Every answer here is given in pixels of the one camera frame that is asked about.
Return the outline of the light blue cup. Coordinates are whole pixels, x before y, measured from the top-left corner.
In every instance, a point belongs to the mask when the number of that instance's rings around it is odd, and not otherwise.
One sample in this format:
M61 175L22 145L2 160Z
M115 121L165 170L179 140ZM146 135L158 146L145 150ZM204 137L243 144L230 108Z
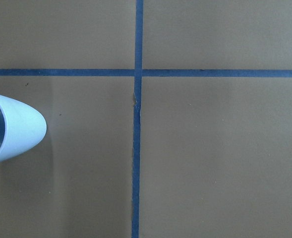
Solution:
M45 118L36 109L0 95L0 162L32 149L46 131Z

